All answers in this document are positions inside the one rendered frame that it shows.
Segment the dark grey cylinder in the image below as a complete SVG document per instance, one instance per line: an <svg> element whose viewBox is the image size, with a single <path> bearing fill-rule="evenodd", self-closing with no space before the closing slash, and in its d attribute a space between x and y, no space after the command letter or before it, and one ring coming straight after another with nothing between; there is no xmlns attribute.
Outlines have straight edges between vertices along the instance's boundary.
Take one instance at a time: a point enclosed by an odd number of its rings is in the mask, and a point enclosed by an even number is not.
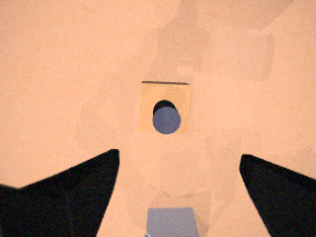
<svg viewBox="0 0 316 237"><path fill-rule="evenodd" d="M171 134L180 127L181 116L172 102L162 100L153 108L152 123L158 132Z"/></svg>

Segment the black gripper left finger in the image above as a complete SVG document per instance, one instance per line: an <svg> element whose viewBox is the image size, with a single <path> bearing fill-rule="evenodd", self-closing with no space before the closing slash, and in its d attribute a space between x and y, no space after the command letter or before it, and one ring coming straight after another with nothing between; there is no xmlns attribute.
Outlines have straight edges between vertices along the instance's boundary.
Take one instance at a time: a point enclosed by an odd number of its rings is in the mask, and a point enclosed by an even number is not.
<svg viewBox="0 0 316 237"><path fill-rule="evenodd" d="M97 237L118 171L111 149L22 188L0 184L0 237Z"/></svg>

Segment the tan square block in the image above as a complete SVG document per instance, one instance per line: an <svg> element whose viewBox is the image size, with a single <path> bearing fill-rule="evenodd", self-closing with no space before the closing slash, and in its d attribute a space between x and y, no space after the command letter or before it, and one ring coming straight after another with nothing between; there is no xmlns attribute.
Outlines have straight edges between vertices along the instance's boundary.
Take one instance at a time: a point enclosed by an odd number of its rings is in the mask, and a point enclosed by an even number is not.
<svg viewBox="0 0 316 237"><path fill-rule="evenodd" d="M140 83L139 131L158 132L152 123L156 103L168 100L181 116L180 127L173 133L188 133L192 85L185 82L142 81Z"/></svg>

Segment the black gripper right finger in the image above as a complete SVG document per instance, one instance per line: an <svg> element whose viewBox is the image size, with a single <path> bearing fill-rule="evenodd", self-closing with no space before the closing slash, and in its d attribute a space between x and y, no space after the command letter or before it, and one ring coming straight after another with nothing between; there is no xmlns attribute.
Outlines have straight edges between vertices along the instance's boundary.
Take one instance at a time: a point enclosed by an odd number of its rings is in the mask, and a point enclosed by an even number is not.
<svg viewBox="0 0 316 237"><path fill-rule="evenodd" d="M316 237L316 179L242 154L239 173L271 237Z"/></svg>

